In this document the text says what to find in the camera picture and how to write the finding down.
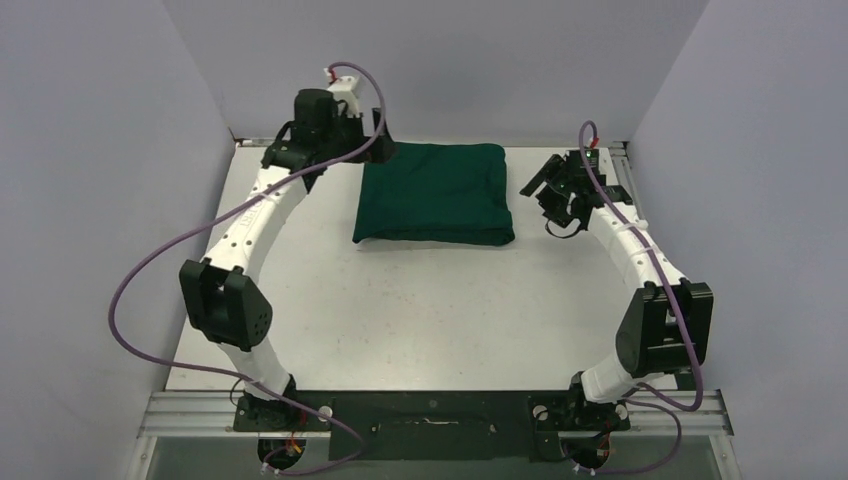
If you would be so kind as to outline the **dark green surgical cloth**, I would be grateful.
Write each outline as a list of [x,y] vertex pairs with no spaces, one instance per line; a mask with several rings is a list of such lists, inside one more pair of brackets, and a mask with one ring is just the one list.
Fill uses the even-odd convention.
[[505,149],[493,143],[399,143],[364,167],[352,242],[501,247],[515,240]]

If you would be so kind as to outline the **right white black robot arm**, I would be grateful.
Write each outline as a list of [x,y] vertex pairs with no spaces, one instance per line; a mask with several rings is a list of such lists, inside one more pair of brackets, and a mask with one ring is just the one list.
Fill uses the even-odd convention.
[[536,198],[548,224],[592,234],[633,290],[613,352],[572,379],[564,403],[568,425],[589,428],[650,381],[682,370],[693,374],[692,402],[658,397],[678,410],[697,410],[714,306],[710,287],[689,280],[662,252],[626,189],[607,184],[596,150],[552,155],[520,193]]

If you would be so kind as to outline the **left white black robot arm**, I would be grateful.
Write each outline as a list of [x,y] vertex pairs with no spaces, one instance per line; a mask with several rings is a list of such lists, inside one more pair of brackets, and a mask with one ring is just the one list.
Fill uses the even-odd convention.
[[383,109],[372,110],[366,135],[354,94],[304,89],[294,117],[265,149],[246,208],[235,215],[201,260],[186,261],[179,282],[191,327],[221,349],[241,375],[238,404],[274,430],[296,421],[296,381],[279,361],[268,333],[273,307],[260,291],[264,261],[294,209],[325,172],[326,162],[385,163],[395,152]]

